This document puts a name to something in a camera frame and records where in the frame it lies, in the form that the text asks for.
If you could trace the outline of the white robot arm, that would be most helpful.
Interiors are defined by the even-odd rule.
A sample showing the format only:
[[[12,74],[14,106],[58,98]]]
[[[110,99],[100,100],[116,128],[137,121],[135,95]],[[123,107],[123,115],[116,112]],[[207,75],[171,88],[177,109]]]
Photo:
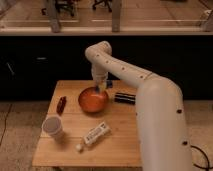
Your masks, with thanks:
[[[91,62],[92,78],[97,84],[112,74],[136,89],[143,171],[194,171],[179,86],[166,77],[114,58],[107,41],[87,47],[85,56]]]

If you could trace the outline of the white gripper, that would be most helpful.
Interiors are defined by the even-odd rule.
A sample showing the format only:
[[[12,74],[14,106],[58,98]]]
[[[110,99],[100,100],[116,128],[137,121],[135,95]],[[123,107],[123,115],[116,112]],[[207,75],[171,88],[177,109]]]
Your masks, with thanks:
[[[105,82],[108,78],[108,72],[100,67],[93,66],[91,69],[92,73],[92,78],[93,81],[95,82],[96,85],[99,85],[103,82]],[[107,80],[106,81],[106,88],[112,88],[113,87],[113,82],[112,80]],[[95,87],[96,92],[100,92],[100,88],[98,86]]]

